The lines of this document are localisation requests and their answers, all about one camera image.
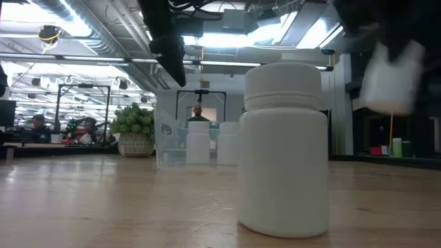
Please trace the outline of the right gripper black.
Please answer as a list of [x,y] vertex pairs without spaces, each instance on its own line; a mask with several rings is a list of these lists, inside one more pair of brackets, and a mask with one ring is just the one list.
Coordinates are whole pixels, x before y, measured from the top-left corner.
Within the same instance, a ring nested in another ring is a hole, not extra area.
[[411,40],[429,42],[441,29],[441,0],[333,0],[345,32],[378,29],[394,62]]

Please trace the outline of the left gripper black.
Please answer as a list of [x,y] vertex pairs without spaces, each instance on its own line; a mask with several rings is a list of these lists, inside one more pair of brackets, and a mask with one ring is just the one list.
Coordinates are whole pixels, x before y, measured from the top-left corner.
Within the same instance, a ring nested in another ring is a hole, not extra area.
[[181,36],[202,37],[203,20],[184,10],[202,0],[137,0],[143,22],[151,36],[150,50],[166,72],[184,87],[187,83]]

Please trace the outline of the white plastic pill bottle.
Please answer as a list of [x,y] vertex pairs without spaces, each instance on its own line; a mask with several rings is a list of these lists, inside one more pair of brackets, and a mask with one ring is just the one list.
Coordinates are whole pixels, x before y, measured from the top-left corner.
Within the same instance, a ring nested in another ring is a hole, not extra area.
[[238,123],[221,123],[217,138],[217,163],[238,164]]
[[382,114],[409,115],[420,84],[425,49],[411,40],[394,62],[389,49],[377,43],[367,64],[360,97],[367,108]]
[[186,140],[186,161],[189,164],[208,164],[210,135],[208,122],[189,122]]
[[239,120],[238,221],[261,234],[308,238],[329,226],[328,118],[312,65],[272,63],[245,75]]

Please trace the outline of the clear plastic basket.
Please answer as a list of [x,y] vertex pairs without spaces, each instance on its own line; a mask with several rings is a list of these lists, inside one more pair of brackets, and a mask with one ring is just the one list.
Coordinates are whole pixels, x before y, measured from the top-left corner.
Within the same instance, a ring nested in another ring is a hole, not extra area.
[[220,165],[217,163],[217,138],[221,123],[208,122],[210,135],[210,161],[208,164],[189,164],[186,161],[186,140],[188,121],[172,119],[163,110],[154,111],[156,164],[160,169],[182,169],[193,171],[227,172],[238,165]]

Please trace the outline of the person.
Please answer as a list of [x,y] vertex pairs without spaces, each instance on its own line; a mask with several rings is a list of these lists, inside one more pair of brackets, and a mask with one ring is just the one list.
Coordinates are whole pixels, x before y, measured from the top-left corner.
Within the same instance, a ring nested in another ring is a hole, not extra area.
[[94,118],[87,117],[83,120],[85,134],[79,140],[82,145],[92,145],[97,142],[96,136],[96,120]]
[[207,121],[207,122],[209,122],[209,119],[202,116],[203,111],[202,111],[202,108],[199,104],[195,105],[192,108],[192,111],[194,113],[194,116],[188,119],[189,122],[190,121]]
[[34,115],[32,117],[32,124],[31,141],[35,143],[49,143],[51,141],[51,131],[45,124],[44,115]]

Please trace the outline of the green potted plant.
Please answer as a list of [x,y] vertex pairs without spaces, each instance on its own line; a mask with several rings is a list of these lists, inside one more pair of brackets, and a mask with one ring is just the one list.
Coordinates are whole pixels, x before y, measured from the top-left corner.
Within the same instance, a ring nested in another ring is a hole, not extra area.
[[154,112],[132,103],[115,111],[110,125],[118,137],[118,150],[124,157],[149,157],[154,153]]

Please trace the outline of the long ceiling light strip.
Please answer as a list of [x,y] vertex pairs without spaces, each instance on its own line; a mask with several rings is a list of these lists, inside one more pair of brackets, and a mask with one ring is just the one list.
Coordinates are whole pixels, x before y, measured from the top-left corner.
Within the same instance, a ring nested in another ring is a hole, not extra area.
[[[28,54],[0,52],[0,59],[21,59],[21,60],[48,60],[48,61],[81,61],[94,63],[128,64],[128,63],[148,63],[159,64],[156,59],[133,59],[121,57],[102,57],[102,56],[71,56],[60,54]],[[249,62],[229,62],[229,61],[204,61],[204,60],[183,60],[183,65],[208,65],[208,66],[228,66],[253,68],[262,63]]]

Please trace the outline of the dark monitor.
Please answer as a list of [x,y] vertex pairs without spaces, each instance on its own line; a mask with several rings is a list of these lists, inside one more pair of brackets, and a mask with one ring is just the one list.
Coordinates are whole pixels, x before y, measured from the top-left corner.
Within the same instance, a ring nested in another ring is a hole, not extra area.
[[13,127],[16,101],[0,100],[0,127]]

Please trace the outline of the black metal rig frame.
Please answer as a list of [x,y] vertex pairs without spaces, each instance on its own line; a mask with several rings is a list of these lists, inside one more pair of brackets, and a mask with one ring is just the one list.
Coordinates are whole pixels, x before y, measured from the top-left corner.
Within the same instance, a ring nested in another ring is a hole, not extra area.
[[111,93],[111,87],[109,85],[93,85],[93,84],[87,84],[87,83],[77,83],[77,84],[66,84],[62,83],[58,85],[58,91],[57,91],[57,102],[56,102],[56,112],[54,117],[54,133],[60,134],[61,133],[61,123],[59,122],[59,108],[61,104],[61,97],[64,96],[69,92],[69,90],[73,87],[77,88],[88,88],[92,89],[94,87],[97,88],[106,88],[107,94],[104,94],[106,96],[106,104],[105,104],[105,121],[104,121],[104,131],[103,131],[103,142],[102,147],[106,146],[106,138],[107,138],[107,127],[109,125],[108,121],[108,115],[109,115],[109,106],[110,106],[110,93]]
[[223,121],[226,121],[226,113],[227,113],[227,93],[223,92],[223,91],[209,91],[209,90],[204,90],[204,89],[199,89],[199,90],[177,90],[176,91],[176,102],[175,102],[175,119],[178,118],[178,106],[180,101],[183,100],[183,98],[180,97],[181,93],[192,93],[192,94],[196,94],[198,96],[197,102],[198,103],[202,103],[203,101],[203,95],[208,95],[208,94],[222,94],[223,95],[223,99],[220,100],[220,102],[223,104]]

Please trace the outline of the silver ventilation duct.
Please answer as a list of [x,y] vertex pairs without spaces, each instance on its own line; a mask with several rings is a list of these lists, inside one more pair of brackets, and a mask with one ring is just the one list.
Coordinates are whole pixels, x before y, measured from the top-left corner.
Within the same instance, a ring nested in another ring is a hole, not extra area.
[[[78,21],[86,26],[91,33],[83,42],[99,56],[128,58],[126,49],[111,35],[110,31],[102,24],[98,17],[82,2],[82,0],[30,0],[50,14],[60,17],[63,21],[74,23]],[[116,65],[116,68],[128,74],[142,90],[156,92],[158,87],[167,90],[167,86],[157,77],[144,72],[139,65]]]

